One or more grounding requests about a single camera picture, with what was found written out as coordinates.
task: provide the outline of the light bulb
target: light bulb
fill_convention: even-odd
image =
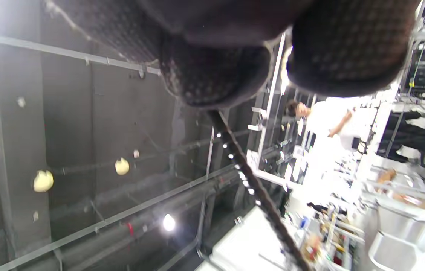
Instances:
[[[174,228],[176,227],[176,221],[174,220],[174,218],[170,214],[167,214],[164,217],[162,224],[163,224],[164,229],[166,231],[173,231]]]
[[[128,173],[129,166],[127,160],[124,158],[121,158],[120,160],[116,161],[116,172],[119,175],[125,175]]]
[[[33,189],[35,192],[47,192],[54,185],[54,177],[48,170],[39,170],[33,180]]]

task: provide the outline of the shoe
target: shoe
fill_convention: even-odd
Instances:
[[[420,152],[420,166],[422,168],[425,168],[425,152],[424,151]]]

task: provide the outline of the metal rail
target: metal rail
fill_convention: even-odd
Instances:
[[[55,55],[63,55],[73,58],[78,58],[84,61],[85,65],[88,65],[89,62],[95,62],[104,64],[107,66],[123,67],[125,69],[133,69],[139,72],[149,72],[152,74],[161,74],[161,70],[153,67],[147,67],[146,65],[134,64],[126,61],[115,60],[108,57],[102,57],[98,55],[91,55],[89,53],[82,53],[73,50],[68,50],[64,48],[59,48],[55,46],[45,45],[41,43],[34,43],[31,41],[19,40],[17,38],[9,38],[0,36],[0,44],[9,45],[18,48],[30,49],[34,51],[52,53]]]
[[[256,200],[259,201],[258,207],[266,214],[266,219],[283,246],[287,260],[293,262],[302,271],[310,271],[310,266],[303,258],[299,248],[282,223],[278,209],[273,204],[261,181],[254,175],[253,170],[248,165],[246,156],[235,140],[223,115],[218,110],[208,111],[208,115],[216,130],[221,133],[221,139],[227,144],[227,149],[232,155],[232,160],[237,165],[236,168],[244,174],[243,180],[246,181],[245,185],[249,187],[248,192],[253,194]]]

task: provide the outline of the black rope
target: black rope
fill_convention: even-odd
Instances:
[[[261,210],[266,214],[266,219],[283,246],[283,250],[287,254],[287,259],[295,260],[295,264],[300,270],[310,271],[311,268],[303,259],[300,250],[288,233],[286,227],[283,225],[278,209],[259,179],[253,174],[252,169],[248,166],[246,156],[241,150],[238,142],[235,140],[235,137],[226,120],[223,118],[222,113],[218,110],[211,110],[208,111],[208,115],[211,118],[214,127],[216,127],[216,130],[221,133],[221,139],[225,144],[227,144],[227,149],[233,155],[233,160],[239,166],[238,170],[247,177],[249,187],[254,191],[254,197],[261,203],[259,204],[259,208],[261,208]]]

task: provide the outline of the cable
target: cable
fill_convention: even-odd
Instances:
[[[280,126],[281,125],[273,125],[271,127],[264,127],[263,129],[274,129],[274,128],[277,128],[277,127],[280,127]],[[247,130],[234,132],[233,134],[237,137],[242,137],[242,136],[249,134],[250,132],[251,132],[251,130],[247,129]],[[220,141],[221,141],[221,139],[214,139],[213,143],[218,143]],[[188,143],[188,144],[178,146],[175,149],[169,149],[169,150],[166,150],[166,151],[160,151],[160,152],[153,153],[153,154],[142,155],[138,158],[125,157],[125,159],[128,160],[129,162],[137,163],[139,161],[156,158],[157,156],[160,156],[160,155],[166,155],[166,154],[171,154],[171,153],[181,152],[181,151],[190,151],[192,149],[199,148],[201,146],[209,144],[210,142],[211,142],[211,139],[203,139],[203,140],[198,140],[198,141],[194,141],[194,142],[191,142],[191,143]],[[80,165],[80,166],[73,166],[73,167],[51,168],[50,171],[54,175],[67,175],[67,174],[71,174],[71,173],[94,170],[94,169],[104,168],[104,167],[108,167],[108,166],[114,167],[115,163],[116,163],[116,161],[109,161],[109,162],[104,162],[104,163]]]
[[[208,115],[216,127],[216,130],[221,133],[221,139],[227,145],[227,149],[233,155],[233,159],[239,166],[238,170],[241,171],[248,181],[251,194],[254,192],[254,197],[259,201],[259,208],[266,214],[271,228],[276,233],[283,250],[286,252],[288,260],[295,260],[295,264],[302,271],[311,271],[311,268],[307,262],[303,259],[300,250],[296,246],[294,240],[288,233],[285,225],[281,222],[280,214],[275,204],[269,197],[268,193],[264,189],[259,179],[254,175],[252,169],[249,167],[246,161],[246,156],[241,150],[238,142],[236,141],[231,129],[228,126],[227,121],[223,118],[223,115],[218,110],[208,111]]]

